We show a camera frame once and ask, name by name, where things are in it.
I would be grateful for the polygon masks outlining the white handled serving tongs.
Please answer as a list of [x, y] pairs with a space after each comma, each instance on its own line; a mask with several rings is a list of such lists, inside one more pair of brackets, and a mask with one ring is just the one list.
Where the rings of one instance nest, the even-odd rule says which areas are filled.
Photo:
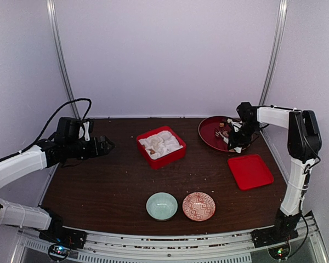
[[230, 127], [231, 130], [237, 132], [241, 128], [242, 122], [237, 122], [231, 118], [228, 118], [226, 121], [222, 121], [220, 123], [224, 123], [224, 127], [220, 128], [220, 126], [219, 126], [218, 128], [214, 129], [215, 137], [222, 138], [222, 140], [228, 144], [229, 143], [229, 132], [227, 130], [225, 130], [224, 128]]

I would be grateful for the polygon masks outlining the red square box lid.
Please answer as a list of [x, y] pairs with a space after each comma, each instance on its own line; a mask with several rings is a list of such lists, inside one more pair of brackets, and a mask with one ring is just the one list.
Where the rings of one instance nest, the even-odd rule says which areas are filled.
[[260, 155], [252, 154], [229, 158], [228, 166], [238, 188], [242, 191], [270, 185], [274, 182], [271, 171]]

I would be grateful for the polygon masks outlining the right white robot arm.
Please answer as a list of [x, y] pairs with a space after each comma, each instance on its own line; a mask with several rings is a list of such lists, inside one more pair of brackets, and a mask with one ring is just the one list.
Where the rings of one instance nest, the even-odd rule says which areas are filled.
[[319, 151], [322, 141], [316, 115], [312, 110], [252, 106], [249, 102], [238, 105], [237, 113], [239, 121], [227, 120], [231, 130], [225, 142], [230, 150], [241, 151], [252, 143], [254, 133], [269, 125], [288, 131], [287, 149], [291, 157], [291, 171], [284, 199], [276, 214], [275, 226], [270, 230], [270, 237], [281, 242], [302, 216], [302, 204], [309, 188], [311, 171], [321, 161]]

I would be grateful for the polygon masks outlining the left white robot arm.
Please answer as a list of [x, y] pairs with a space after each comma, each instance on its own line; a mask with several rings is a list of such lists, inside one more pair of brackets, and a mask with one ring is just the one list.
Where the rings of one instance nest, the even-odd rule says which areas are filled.
[[[61, 117], [56, 132], [0, 161], [0, 189], [33, 172], [64, 164], [68, 159], [86, 159], [108, 155], [115, 144], [105, 136], [92, 137], [91, 119]], [[0, 225], [35, 228], [46, 231], [55, 243], [68, 238], [62, 219], [49, 209], [29, 207], [0, 198]]]

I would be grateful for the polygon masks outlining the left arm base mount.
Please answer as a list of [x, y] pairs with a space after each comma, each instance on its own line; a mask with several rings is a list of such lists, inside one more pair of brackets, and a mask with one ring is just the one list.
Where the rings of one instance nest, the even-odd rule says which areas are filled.
[[75, 230], [66, 227], [60, 227], [56, 230], [37, 230], [39, 238], [51, 243], [47, 250], [48, 257], [53, 262], [62, 262], [77, 249], [83, 249], [87, 233], [81, 230]]

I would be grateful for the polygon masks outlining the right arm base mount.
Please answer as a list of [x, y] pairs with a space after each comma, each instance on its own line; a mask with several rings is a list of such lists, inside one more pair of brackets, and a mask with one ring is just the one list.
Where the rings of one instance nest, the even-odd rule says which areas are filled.
[[292, 230], [291, 233], [277, 237], [275, 230], [274, 226], [253, 230], [251, 237], [254, 247], [267, 248], [269, 256], [274, 260], [287, 260], [292, 254], [290, 241], [298, 237], [298, 232]]

